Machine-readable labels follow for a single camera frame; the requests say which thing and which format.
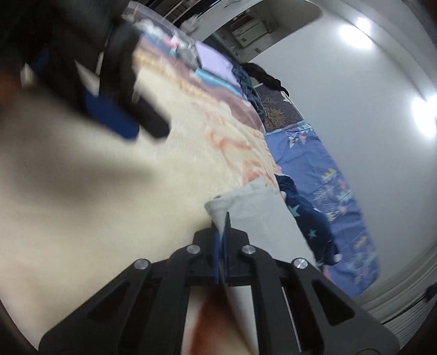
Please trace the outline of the light grey t-shirt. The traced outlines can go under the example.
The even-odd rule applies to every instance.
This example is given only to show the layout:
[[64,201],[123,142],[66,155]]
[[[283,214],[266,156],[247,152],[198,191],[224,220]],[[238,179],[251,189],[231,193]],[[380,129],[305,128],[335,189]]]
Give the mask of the light grey t-shirt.
[[[220,234],[225,232],[225,219],[229,217],[232,228],[246,232],[250,244],[265,250],[274,259],[291,262],[303,257],[311,265],[316,265],[315,257],[280,191],[268,185],[262,177],[220,194],[204,208]],[[225,294],[250,351],[258,354],[250,287],[226,285]]]

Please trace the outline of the navy star fleece garment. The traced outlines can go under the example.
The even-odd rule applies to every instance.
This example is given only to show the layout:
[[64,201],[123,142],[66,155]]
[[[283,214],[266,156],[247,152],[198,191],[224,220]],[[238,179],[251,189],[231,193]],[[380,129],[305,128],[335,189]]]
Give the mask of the navy star fleece garment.
[[342,255],[325,214],[299,193],[291,177],[277,175],[276,180],[287,209],[314,255],[316,265],[323,268],[340,262]]

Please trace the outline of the peach fleece blanket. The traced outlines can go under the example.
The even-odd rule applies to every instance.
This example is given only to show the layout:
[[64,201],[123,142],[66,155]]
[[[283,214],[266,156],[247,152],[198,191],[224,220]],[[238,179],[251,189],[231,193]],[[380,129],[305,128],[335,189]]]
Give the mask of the peach fleece blanket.
[[139,88],[170,120],[167,138],[125,140],[42,85],[1,104],[1,353],[42,337],[134,260],[167,258],[211,218],[206,203],[255,190],[274,203],[276,167],[239,98],[215,98],[146,47]]

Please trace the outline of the blue tree-print duvet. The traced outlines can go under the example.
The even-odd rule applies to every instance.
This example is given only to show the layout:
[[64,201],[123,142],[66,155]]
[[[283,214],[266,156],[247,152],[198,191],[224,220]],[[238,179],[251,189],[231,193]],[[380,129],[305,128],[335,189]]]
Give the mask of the blue tree-print duvet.
[[379,277],[379,260],[346,178],[304,120],[267,133],[265,140],[280,171],[330,222],[342,259],[327,267],[328,278],[350,297],[360,296]]

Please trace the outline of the dark patterned pillow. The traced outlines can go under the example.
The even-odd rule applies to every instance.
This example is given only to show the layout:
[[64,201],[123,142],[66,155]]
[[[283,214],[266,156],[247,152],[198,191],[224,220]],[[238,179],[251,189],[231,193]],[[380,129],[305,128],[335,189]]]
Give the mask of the dark patterned pillow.
[[257,86],[256,91],[266,112],[264,119],[266,132],[282,129],[304,120],[286,93],[271,90],[262,84]]

